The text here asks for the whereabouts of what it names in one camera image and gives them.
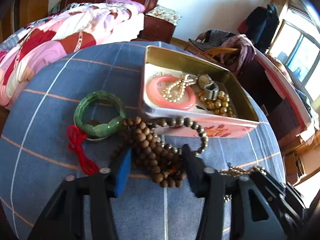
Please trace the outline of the wooden wardrobe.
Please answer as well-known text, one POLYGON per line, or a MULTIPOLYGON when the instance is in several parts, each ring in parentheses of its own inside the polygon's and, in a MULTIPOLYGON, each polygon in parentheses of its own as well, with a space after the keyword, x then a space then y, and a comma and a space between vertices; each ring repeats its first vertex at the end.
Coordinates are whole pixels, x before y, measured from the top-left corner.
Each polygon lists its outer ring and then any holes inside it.
POLYGON ((48 16, 49 0, 14 0, 1 19, 1 41, 27 24, 48 16))

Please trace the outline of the bed with patchwork quilt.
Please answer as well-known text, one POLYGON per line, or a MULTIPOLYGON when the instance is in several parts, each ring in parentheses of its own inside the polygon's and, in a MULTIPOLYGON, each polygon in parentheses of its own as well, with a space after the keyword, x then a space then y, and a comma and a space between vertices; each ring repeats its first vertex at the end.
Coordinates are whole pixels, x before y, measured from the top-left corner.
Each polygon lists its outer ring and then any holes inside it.
POLYGON ((14 46, 1 44, 1 106, 10 109, 43 67, 87 47, 134 40, 143 29, 144 13, 122 3, 73 3, 30 24, 14 46))

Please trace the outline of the dark coats on rack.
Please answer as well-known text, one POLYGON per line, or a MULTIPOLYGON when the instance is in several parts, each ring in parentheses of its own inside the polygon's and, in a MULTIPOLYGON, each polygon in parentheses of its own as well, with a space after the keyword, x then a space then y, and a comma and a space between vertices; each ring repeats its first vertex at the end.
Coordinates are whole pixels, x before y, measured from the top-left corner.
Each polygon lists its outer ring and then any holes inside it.
POLYGON ((256 7, 242 21, 237 31, 245 34, 261 53, 265 53, 271 45, 272 38, 279 25, 278 9, 274 4, 267 7, 256 7))

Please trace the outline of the silver wristwatch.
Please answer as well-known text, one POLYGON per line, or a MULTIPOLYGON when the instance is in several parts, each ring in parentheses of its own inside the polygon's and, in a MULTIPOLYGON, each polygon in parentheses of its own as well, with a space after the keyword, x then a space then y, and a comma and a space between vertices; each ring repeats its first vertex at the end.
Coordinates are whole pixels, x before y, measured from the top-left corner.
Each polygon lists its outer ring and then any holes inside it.
POLYGON ((202 89, 202 94, 205 99, 216 100, 219 93, 219 87, 212 78, 207 75, 200 75, 197 79, 197 85, 202 89))

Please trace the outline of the dark wooden nightstand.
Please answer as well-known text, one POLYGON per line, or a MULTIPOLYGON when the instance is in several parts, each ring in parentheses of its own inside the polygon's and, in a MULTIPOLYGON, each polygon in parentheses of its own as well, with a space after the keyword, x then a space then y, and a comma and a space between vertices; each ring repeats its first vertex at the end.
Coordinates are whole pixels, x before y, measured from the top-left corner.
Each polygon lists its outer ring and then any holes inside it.
POLYGON ((147 41, 162 41, 170 43, 175 26, 165 20, 144 16, 144 29, 140 31, 138 38, 147 41))

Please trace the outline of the wicker chair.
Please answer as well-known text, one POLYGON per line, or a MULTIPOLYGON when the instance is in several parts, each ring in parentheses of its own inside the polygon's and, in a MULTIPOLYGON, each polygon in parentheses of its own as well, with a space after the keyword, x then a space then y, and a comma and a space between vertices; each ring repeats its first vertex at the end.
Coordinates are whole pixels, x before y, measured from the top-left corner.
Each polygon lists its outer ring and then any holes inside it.
POLYGON ((184 51, 190 52, 202 59, 205 59, 212 63, 217 63, 222 66, 230 66, 239 56, 239 49, 236 48, 225 48, 215 47, 206 51, 200 51, 189 41, 184 48, 184 51))

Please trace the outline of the grey garment on chair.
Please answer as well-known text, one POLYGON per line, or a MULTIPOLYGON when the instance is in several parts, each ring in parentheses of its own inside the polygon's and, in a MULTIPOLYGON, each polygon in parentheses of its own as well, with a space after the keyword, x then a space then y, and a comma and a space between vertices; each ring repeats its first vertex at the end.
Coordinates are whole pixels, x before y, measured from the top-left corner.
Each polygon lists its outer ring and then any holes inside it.
POLYGON ((222 46, 223 42, 233 36, 235 36, 234 33, 219 29, 212 29, 201 33, 194 40, 189 39, 189 42, 200 51, 206 51, 208 49, 222 46))

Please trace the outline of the floral cloth on nightstand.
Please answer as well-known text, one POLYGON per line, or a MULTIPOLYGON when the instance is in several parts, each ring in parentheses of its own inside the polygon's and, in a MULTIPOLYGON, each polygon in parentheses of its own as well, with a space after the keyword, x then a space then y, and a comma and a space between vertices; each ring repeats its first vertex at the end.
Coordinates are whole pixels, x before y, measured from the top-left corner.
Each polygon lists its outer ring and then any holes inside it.
POLYGON ((161 5, 157 5, 150 11, 146 13, 146 16, 164 20, 174 26, 177 25, 178 21, 181 19, 181 15, 172 9, 168 9, 161 5))

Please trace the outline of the gold pink tin box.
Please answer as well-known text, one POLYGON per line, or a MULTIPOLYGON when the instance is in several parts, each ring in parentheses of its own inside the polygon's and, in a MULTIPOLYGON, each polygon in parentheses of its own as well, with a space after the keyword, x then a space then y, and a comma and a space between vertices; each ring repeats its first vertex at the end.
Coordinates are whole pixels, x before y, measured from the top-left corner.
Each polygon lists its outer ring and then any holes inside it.
POLYGON ((191 118, 211 138, 242 138, 259 124, 253 105, 230 71, 156 46, 145 50, 139 111, 150 120, 191 118), (205 99, 197 85, 204 74, 219 87, 216 100, 205 99))

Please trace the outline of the mauve garment on chair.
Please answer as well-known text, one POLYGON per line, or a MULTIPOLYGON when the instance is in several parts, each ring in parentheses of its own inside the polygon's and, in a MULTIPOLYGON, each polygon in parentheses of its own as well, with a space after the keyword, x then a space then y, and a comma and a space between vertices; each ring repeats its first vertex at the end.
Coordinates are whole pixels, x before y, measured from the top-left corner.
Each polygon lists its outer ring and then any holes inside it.
POLYGON ((239 70, 253 61, 257 51, 252 41, 245 34, 237 34, 225 40, 221 47, 239 49, 239 56, 229 67, 233 74, 238 74, 239 70))

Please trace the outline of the window with frame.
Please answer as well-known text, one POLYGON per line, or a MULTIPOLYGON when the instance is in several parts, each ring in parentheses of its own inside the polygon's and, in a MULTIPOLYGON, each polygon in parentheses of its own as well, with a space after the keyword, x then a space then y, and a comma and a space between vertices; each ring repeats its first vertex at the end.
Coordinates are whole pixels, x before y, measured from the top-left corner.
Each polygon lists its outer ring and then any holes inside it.
POLYGON ((289 8, 270 53, 289 72, 296 87, 314 102, 319 98, 319 31, 306 14, 289 8))

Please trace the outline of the dark wooden desk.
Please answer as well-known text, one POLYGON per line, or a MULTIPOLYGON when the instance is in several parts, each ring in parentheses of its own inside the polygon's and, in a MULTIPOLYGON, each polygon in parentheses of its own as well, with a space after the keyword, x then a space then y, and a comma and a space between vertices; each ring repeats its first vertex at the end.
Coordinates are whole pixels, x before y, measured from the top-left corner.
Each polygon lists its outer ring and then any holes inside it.
POLYGON ((280 61, 258 51, 236 77, 267 116, 283 155, 312 144, 318 131, 316 117, 280 61))

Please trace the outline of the purple pillow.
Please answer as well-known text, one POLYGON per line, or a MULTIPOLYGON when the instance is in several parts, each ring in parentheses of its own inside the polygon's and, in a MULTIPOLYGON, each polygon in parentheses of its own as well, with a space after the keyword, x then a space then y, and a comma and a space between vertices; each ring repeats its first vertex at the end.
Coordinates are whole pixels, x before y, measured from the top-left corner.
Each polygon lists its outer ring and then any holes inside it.
POLYGON ((108 4, 115 4, 115 3, 131 4, 137 7, 139 13, 143 13, 145 11, 145 6, 143 4, 136 1, 132 1, 132 0, 105 0, 104 2, 108 4))

